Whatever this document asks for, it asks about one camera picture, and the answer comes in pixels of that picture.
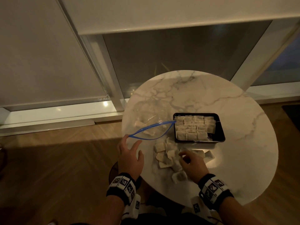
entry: dark rug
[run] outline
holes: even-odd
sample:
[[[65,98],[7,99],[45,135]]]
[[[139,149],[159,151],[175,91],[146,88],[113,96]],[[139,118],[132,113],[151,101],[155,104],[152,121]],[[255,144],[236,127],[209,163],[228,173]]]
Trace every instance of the dark rug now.
[[[287,113],[287,116],[300,131],[300,104],[284,105],[282,106],[282,109]]]

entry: black plastic container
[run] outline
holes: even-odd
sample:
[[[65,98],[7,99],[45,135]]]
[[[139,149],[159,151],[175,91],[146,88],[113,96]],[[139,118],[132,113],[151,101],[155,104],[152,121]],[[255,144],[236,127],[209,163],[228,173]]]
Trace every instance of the black plastic container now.
[[[224,142],[225,141],[225,135],[223,132],[223,128],[220,122],[219,115],[215,113],[175,113],[173,114],[173,120],[175,120],[175,116],[185,116],[185,115],[199,115],[199,116],[205,116],[209,117],[212,116],[216,120],[216,129],[215,134],[211,134],[212,141],[193,141],[193,140],[177,140],[176,138],[176,131],[175,131],[175,125],[174,125],[174,138],[176,143],[209,143],[209,144],[216,144],[218,142]]]

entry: white marble table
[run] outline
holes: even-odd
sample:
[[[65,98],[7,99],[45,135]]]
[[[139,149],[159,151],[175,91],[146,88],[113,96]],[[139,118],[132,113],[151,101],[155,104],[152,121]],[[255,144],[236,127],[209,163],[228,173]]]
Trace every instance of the white marble table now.
[[[206,165],[210,173],[227,183],[242,205],[268,187],[278,162],[276,135],[264,111],[242,89],[205,72],[181,70],[155,76],[142,84],[128,101],[122,120],[123,134],[134,131],[133,124],[140,115],[135,105],[152,100],[163,102],[170,120],[176,112],[219,115],[226,140],[211,150],[215,159]],[[129,138],[128,145],[135,141]],[[190,198],[198,195],[198,186],[191,181],[172,182],[173,171],[158,167],[153,151],[155,142],[144,140],[140,145],[145,155],[142,178],[167,198],[191,207]]]

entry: forearm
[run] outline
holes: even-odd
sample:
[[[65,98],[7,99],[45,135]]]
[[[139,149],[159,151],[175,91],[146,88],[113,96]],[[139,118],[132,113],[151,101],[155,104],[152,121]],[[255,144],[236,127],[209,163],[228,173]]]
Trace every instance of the forearm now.
[[[263,225],[233,197],[227,197],[221,203],[218,211],[222,221],[226,225]]]
[[[124,203],[121,198],[109,195],[96,208],[89,219],[91,225],[119,225],[124,211]]]

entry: person's right arm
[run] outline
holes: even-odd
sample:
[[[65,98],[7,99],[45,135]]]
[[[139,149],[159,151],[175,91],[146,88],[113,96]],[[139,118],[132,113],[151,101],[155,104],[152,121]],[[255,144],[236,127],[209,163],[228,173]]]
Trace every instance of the person's right arm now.
[[[202,157],[191,151],[183,151],[179,155],[181,156],[180,164],[183,170],[196,184],[198,184],[202,177],[209,173]],[[247,212],[233,197],[227,197],[223,200],[218,213],[223,223],[227,225],[262,225],[260,221]]]

